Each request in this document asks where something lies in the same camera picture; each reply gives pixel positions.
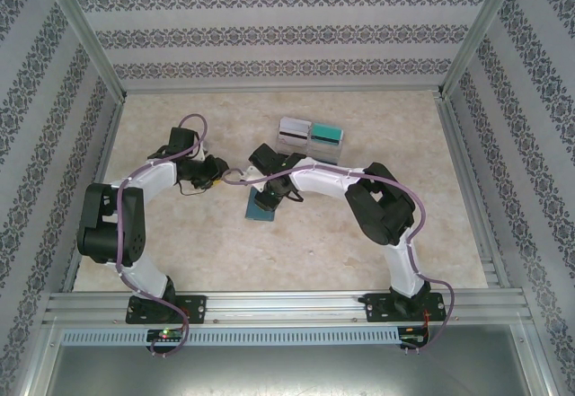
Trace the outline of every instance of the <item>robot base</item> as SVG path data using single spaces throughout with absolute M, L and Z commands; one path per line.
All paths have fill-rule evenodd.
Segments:
M 414 297 L 405 297 L 395 292 L 368 293 L 358 301 L 366 306 L 367 322 L 391 321 L 443 321 L 446 318 L 446 307 L 443 295 L 431 293 L 429 282 L 426 282 Z
M 203 324 L 206 316 L 204 295 L 176 295 L 175 304 L 188 315 L 190 324 Z M 182 324 L 183 318 L 176 311 L 152 300 L 132 295 L 126 312 L 127 324 Z

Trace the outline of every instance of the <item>blue block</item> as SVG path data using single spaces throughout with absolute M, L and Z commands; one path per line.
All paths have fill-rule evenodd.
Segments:
M 248 207 L 245 209 L 245 219 L 253 221 L 273 221 L 276 213 L 274 211 L 262 210 L 255 204 L 255 195 L 258 190 L 254 187 L 250 189 L 250 198 L 248 199 Z

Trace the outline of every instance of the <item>striped wall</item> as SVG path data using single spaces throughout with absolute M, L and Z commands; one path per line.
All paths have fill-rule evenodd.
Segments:
M 451 95 L 560 394 L 575 393 L 575 0 L 505 0 Z
M 439 85 L 484 0 L 78 0 L 128 91 Z
M 55 0 L 0 0 L 0 395 L 61 289 L 116 102 Z

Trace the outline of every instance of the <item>marble surface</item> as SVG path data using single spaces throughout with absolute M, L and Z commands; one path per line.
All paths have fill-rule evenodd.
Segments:
M 383 163 L 425 203 L 428 223 L 415 240 L 424 273 L 455 287 L 487 286 L 430 92 L 132 95 L 106 181 L 136 169 L 194 112 L 208 119 L 209 152 L 230 167 L 246 168 L 263 142 L 273 147 L 283 116 L 342 127 L 340 165 Z M 200 129 L 197 120 L 186 126 Z M 308 193 L 304 203 L 284 200 L 269 223 L 244 218 L 248 195 L 248 187 L 223 183 L 195 197 L 174 187 L 146 206 L 146 250 L 178 290 L 389 287 L 382 247 L 360 231 L 346 203 Z M 110 268 L 83 258 L 76 291 L 125 289 Z

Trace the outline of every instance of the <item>wire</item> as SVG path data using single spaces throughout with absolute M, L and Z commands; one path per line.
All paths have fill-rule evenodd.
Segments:
M 423 335 L 423 338 L 426 338 L 429 335 L 429 312 L 427 309 L 423 311 L 423 319 L 425 320 L 423 324 L 423 328 L 425 329 L 425 335 Z
M 289 191 L 288 194 L 285 196 L 288 200 L 291 201 L 295 201 L 296 203 L 303 203 L 304 202 L 304 198 L 302 196 L 300 196 L 297 192 L 295 191 Z
M 196 141 L 196 143 L 194 143 L 194 145 L 191 146 L 190 148 L 188 148 L 185 151 L 182 151 L 178 154 L 170 155 L 170 156 L 167 156 L 167 157 L 162 158 L 160 160 L 153 160 L 149 163 L 144 164 L 140 168 L 135 169 L 119 185 L 118 197 L 116 200 L 116 208 L 117 208 L 116 213 L 118 214 L 118 255 L 116 257 L 116 271 L 119 274 L 119 278 L 132 291 L 138 293 L 139 295 L 144 296 L 146 299 L 153 300 L 155 302 L 158 302 L 159 304 L 167 306 L 170 309 L 173 309 L 179 315 L 181 315 L 181 317 L 183 319 L 183 324 L 182 324 L 181 328 L 184 330 L 184 335 L 181 337 L 180 343 L 176 347 L 174 347 L 173 350 L 162 354 L 162 357 L 164 357 L 164 358 L 174 355 L 184 346 L 184 344 L 188 340 L 188 336 L 190 334 L 190 321 L 188 320 L 188 315 L 186 315 L 186 313 L 184 311 L 182 311 L 180 308 L 178 308 L 176 305 L 171 304 L 169 302 L 166 302 L 164 299 L 161 299 L 160 297 L 156 297 L 154 295 L 150 295 L 149 293 L 147 293 L 145 291 L 142 291 L 138 287 L 134 286 L 131 282 L 129 282 L 128 279 L 124 276 L 124 273 L 123 273 L 124 267 L 122 266 L 122 259 L 124 256 L 124 213 L 123 213 L 123 209 L 122 209 L 122 197 L 123 197 L 124 189 L 126 188 L 126 186 L 129 184 L 129 182 L 132 179 L 134 179 L 136 176 L 138 176 L 138 174 L 146 172 L 147 170 L 152 168 L 154 165 L 157 165 L 159 163 L 166 163 L 168 161 L 175 160 L 176 158 L 180 158 L 181 156 L 187 155 L 187 154 L 191 153 L 191 151 L 196 149 L 201 144 L 201 142 L 204 141 L 204 139 L 206 138 L 206 134 L 208 132 L 208 122 L 206 121 L 206 118 L 204 118 L 202 115 L 200 115 L 198 113 L 192 113 L 192 114 L 184 117 L 180 121 L 179 127 L 181 127 L 183 125 L 183 123 L 190 118 L 199 118 L 202 121 L 202 123 L 204 124 L 204 130 L 202 131 L 201 137 Z M 156 353 L 154 351 L 154 344 L 152 344 L 150 346 L 150 351 L 152 351 L 152 356 L 159 354 L 159 353 Z
M 203 194 L 204 192 L 207 191 L 207 189 L 203 189 L 201 192 L 191 192 L 188 194 L 184 194 L 183 190 L 181 189 L 181 180 L 178 181 L 178 186 L 180 187 L 180 194 L 182 194 L 184 197 L 198 196 L 198 195 Z
M 441 334 L 445 330 L 447 323 L 449 322 L 449 319 L 451 318 L 453 308 L 456 304 L 456 293 L 455 293 L 453 287 L 451 286 L 451 284 L 449 284 L 448 282 L 442 281 L 440 279 L 434 279 L 431 277 L 426 277 L 425 275 L 421 274 L 420 270 L 417 267 L 417 264 L 415 264 L 415 257 L 413 255 L 413 248 L 411 246 L 411 241 L 421 231 L 421 229 L 423 228 L 423 225 L 425 225 L 425 221 L 427 219 L 427 214 L 425 212 L 425 207 L 423 206 L 423 202 L 417 196 L 417 194 L 415 194 L 415 192 L 413 192 L 411 189 L 407 188 L 405 185 L 402 185 L 401 183 L 399 183 L 395 180 L 391 180 L 391 179 L 383 178 L 381 176 L 375 176 L 373 174 L 367 174 L 367 173 L 363 173 L 363 172 L 351 172 L 349 170 L 343 170 L 342 168 L 337 167 L 337 166 L 317 164 L 317 163 L 302 165 L 299 167 L 294 167 L 292 169 L 287 169 L 287 170 L 284 170 L 283 172 L 274 173 L 274 174 L 271 174 L 270 176 L 266 176 L 266 177 L 263 177 L 261 179 L 256 179 L 256 180 L 228 180 L 226 178 L 226 176 L 229 175 L 230 173 L 239 172 L 240 174 L 243 175 L 243 172 L 240 169 L 234 168 L 234 169 L 229 169 L 229 170 L 224 172 L 224 174 L 222 175 L 222 181 L 229 184 L 229 185 L 253 185 L 256 183 L 266 182 L 268 180 L 274 180 L 276 178 L 280 178 L 281 176 L 285 176 L 287 174 L 291 174 L 294 172 L 301 172 L 304 170 L 316 170 L 316 169 L 321 169 L 321 170 L 325 170 L 327 172 L 333 172 L 333 173 L 338 173 L 338 174 L 344 174 L 344 175 L 346 175 L 348 177 L 352 177 L 352 178 L 368 179 L 368 180 L 383 182 L 386 185 L 396 187 L 397 189 L 400 189 L 401 191 L 405 192 L 417 204 L 418 208 L 420 209 L 420 213 L 421 213 L 420 221 L 417 224 L 417 226 L 413 229 L 413 231 L 408 234 L 407 239 L 406 239 L 407 255 L 408 255 L 408 258 L 410 261 L 411 269 L 413 270 L 413 272 L 415 272 L 415 274 L 420 279 L 427 281 L 427 282 L 430 282 L 432 284 L 440 284 L 442 286 L 445 286 L 447 288 L 447 290 L 449 291 L 449 296 L 450 296 L 449 308 L 448 308 L 447 313 L 446 313 L 446 318 L 441 323 L 441 326 L 439 327 L 439 330 L 436 333 L 435 337 L 430 342 L 428 342 L 424 347 L 420 348 L 418 350 L 418 353 L 420 351 L 424 351 L 424 350 L 429 349 L 429 347 L 431 347 L 439 339 L 439 337 L 441 336 Z

